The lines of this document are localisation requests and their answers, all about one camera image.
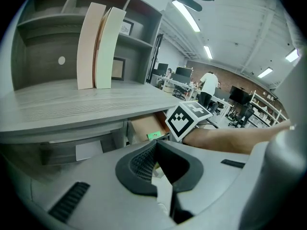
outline fluorescent light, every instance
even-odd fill
[[[292,52],[290,52],[289,55],[286,56],[286,59],[289,62],[292,62],[292,61],[294,61],[297,58],[298,58],[298,54],[297,54],[297,49],[296,48]]]
[[[192,15],[189,13],[187,8],[180,2],[174,0],[173,1],[174,6],[182,13],[182,15],[186,18],[188,23],[192,26],[193,30],[195,32],[200,32],[199,27],[197,26],[195,20],[193,19]]]
[[[208,58],[209,58],[209,59],[213,59],[209,47],[208,47],[208,46],[204,46],[204,48],[205,48],[205,50],[206,50],[206,53],[207,53]]]
[[[258,78],[262,79],[264,76],[268,75],[269,73],[271,73],[273,71],[272,68],[267,68],[263,73],[258,75]]]

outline white cube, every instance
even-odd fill
[[[168,114],[166,124],[175,137],[180,141],[186,136],[200,121],[203,121],[213,114],[196,101],[180,102],[175,110]]]

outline green sticky note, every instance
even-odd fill
[[[149,140],[153,140],[153,139],[156,139],[156,138],[159,138],[161,137],[161,132],[160,131],[157,131],[157,132],[154,132],[154,133],[151,133],[151,134],[148,134],[147,137]]]

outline ceiling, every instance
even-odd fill
[[[188,59],[241,74],[270,89],[294,67],[285,59],[294,46],[279,0],[197,0],[202,11],[188,10],[199,33],[171,1],[160,31]],[[207,58],[203,46],[209,46],[213,60]],[[273,72],[257,78],[267,67]]]

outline picture frame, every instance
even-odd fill
[[[123,23],[120,27],[120,33],[130,36],[132,29],[133,29],[133,23],[127,20],[123,20]]]
[[[124,80],[125,64],[126,64],[126,59],[122,59],[118,57],[113,58],[111,79],[122,80],[122,81]]]

